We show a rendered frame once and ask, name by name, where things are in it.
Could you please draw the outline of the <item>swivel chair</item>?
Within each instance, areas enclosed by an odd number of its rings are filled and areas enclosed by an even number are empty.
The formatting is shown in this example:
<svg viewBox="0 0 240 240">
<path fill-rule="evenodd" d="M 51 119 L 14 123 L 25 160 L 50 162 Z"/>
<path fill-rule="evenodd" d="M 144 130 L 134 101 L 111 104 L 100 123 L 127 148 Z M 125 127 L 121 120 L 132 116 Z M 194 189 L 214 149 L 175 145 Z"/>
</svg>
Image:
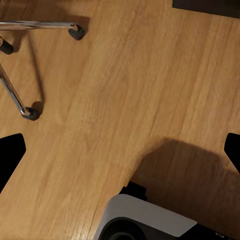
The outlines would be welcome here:
<svg viewBox="0 0 240 240">
<path fill-rule="evenodd" d="M 56 21 L 0 21 L 0 31 L 7 30 L 40 30 L 40 29 L 69 29 L 70 35 L 80 40 L 85 31 L 75 22 L 56 22 Z M 10 55 L 14 51 L 14 47 L 0 37 L 0 51 Z M 9 92 L 14 103 L 18 107 L 22 116 L 29 120 L 36 120 L 38 110 L 30 107 L 25 107 L 19 98 L 16 90 L 6 75 L 4 69 L 0 65 L 0 80 Z"/>
</svg>

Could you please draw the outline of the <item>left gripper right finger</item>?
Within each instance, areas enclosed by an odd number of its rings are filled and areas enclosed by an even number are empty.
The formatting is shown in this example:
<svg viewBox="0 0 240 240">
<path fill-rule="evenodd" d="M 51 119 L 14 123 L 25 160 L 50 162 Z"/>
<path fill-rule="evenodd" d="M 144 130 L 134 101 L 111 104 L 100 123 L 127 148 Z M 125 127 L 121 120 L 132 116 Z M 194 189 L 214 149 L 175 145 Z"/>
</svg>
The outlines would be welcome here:
<svg viewBox="0 0 240 240">
<path fill-rule="evenodd" d="M 229 133 L 225 141 L 224 151 L 240 173 L 240 135 Z"/>
</svg>

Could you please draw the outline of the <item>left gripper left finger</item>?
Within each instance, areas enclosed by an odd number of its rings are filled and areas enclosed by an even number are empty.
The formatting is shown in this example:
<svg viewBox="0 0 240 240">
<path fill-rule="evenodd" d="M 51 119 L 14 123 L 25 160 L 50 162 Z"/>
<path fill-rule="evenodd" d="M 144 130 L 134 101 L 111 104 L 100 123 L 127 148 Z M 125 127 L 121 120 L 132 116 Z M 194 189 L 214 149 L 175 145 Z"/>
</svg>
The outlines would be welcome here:
<svg viewBox="0 0 240 240">
<path fill-rule="evenodd" d="M 0 193 L 26 152 L 21 133 L 0 138 Z"/>
</svg>

